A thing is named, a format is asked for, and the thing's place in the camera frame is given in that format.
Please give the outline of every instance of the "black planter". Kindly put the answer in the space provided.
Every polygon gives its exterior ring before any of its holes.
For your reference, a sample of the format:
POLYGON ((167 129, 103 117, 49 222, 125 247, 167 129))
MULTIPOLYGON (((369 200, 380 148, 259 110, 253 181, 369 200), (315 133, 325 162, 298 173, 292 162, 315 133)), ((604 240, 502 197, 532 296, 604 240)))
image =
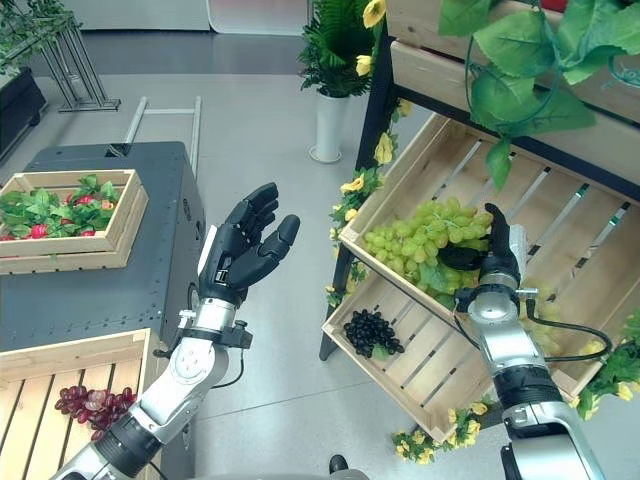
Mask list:
POLYGON ((0 90, 0 161, 26 128, 40 122, 44 104, 30 68, 22 69, 0 90))

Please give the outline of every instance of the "shoe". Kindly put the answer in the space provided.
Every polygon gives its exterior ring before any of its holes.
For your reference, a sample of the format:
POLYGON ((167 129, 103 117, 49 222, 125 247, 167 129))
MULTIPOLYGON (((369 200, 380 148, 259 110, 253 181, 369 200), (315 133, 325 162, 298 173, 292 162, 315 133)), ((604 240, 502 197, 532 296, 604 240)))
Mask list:
POLYGON ((329 460, 329 474, 340 471, 347 470, 349 465, 347 465, 347 461, 342 455, 334 455, 329 460))

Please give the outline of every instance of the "wooden box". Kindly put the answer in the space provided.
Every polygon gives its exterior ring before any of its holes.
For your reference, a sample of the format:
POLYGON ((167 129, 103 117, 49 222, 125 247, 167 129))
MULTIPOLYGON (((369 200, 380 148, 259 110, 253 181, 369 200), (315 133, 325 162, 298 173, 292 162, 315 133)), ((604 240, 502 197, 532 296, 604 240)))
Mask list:
MULTIPOLYGON (((522 224, 531 245, 526 277, 557 288, 564 321, 603 330, 619 341, 620 329, 640 305, 640 256, 636 254, 640 208, 599 185, 589 184, 545 159, 515 148, 505 187, 494 191, 484 165, 495 139, 433 115, 341 232, 340 240, 373 270, 441 319, 452 314, 433 298, 377 261, 364 249, 364 234, 396 218, 411 217, 434 195, 462 205, 497 204, 510 224, 522 224)), ((593 337, 562 332, 561 354, 576 354, 593 337)), ((455 368, 455 362, 448 365, 455 368)), ((558 363, 553 379, 567 398, 595 375, 599 362, 558 363)))
MULTIPOLYGON (((159 346, 155 333, 143 329, 0 353, 0 478, 50 478, 93 433, 89 423, 54 409, 60 389, 141 392, 166 365, 152 354, 159 346)), ((147 467, 138 478, 157 477, 147 467)))
POLYGON ((0 275, 96 268, 127 264, 148 197, 135 170, 65 171, 19 173, 0 195, 46 188, 64 199, 80 184, 78 179, 96 173, 98 182, 112 181, 120 193, 106 230, 93 237, 42 238, 0 242, 0 275))
POLYGON ((490 387, 480 353, 461 334, 371 272, 323 326, 324 331, 435 440, 455 426, 449 408, 467 407, 490 387), (357 355, 343 326, 354 310, 380 311, 405 348, 385 361, 357 355))
MULTIPOLYGON (((492 10, 492 18, 530 8, 526 3, 503 1, 492 10)), ((556 12, 545 13, 555 24, 561 18, 556 12)), ((394 82, 469 111, 464 86, 464 59, 469 38, 438 35, 439 17, 440 2, 436 0, 387 2, 389 34, 397 38, 391 46, 394 82)), ((472 50, 472 59, 486 63, 477 46, 472 50)), ((640 55, 622 57, 620 61, 627 68, 640 68, 640 55)), ((552 79, 543 78, 540 83, 548 87, 551 82, 552 79)), ((572 90, 588 105, 640 122, 640 89, 613 81, 606 67, 572 90)), ((640 163, 634 161, 640 145, 640 130, 598 110, 595 117, 596 125, 592 127, 545 133, 534 138, 640 184, 640 163)))

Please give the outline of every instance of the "tiled floor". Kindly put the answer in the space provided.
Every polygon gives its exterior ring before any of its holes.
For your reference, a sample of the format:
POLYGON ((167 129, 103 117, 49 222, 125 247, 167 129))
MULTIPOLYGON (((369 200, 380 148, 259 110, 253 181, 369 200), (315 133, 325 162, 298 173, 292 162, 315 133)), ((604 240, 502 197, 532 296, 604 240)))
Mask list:
MULTIPOLYGON (((372 479, 502 478, 502 427, 481 432, 476 446, 442 455, 434 465, 403 463, 389 435, 411 428, 411 419, 341 352, 325 363, 318 360, 323 287, 333 269, 327 214, 353 168, 366 99, 351 103, 344 159, 321 165, 306 154, 314 137, 314 95, 299 92, 295 76, 114 75, 104 82, 123 100, 118 113, 60 115, 57 92, 41 81, 51 108, 0 168, 0 182, 46 146, 121 141, 142 95, 152 108, 186 107, 200 95, 198 184, 208 221, 219 222, 241 196, 272 180, 280 189, 280 217, 293 212, 302 219, 289 257, 250 290, 240 311, 254 333, 243 379, 212 392, 198 415, 199 475, 324 474, 328 458, 340 452, 372 479)), ((402 144, 426 116, 416 112, 401 124, 402 144)), ((136 140, 177 139, 188 145, 190 128, 188 116, 145 118, 136 140)), ((232 355, 228 378, 237 373, 236 361, 232 355)), ((639 413, 638 400, 610 399, 585 425, 608 478, 640 476, 639 413)))

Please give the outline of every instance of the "white vase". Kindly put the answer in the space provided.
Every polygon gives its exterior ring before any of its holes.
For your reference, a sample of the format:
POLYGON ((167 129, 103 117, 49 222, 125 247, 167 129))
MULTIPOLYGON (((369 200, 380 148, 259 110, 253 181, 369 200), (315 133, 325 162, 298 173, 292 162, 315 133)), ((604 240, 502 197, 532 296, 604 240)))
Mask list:
POLYGON ((318 92, 316 145, 309 150, 314 160, 333 163, 342 157, 340 144, 348 103, 349 97, 333 98, 318 92))

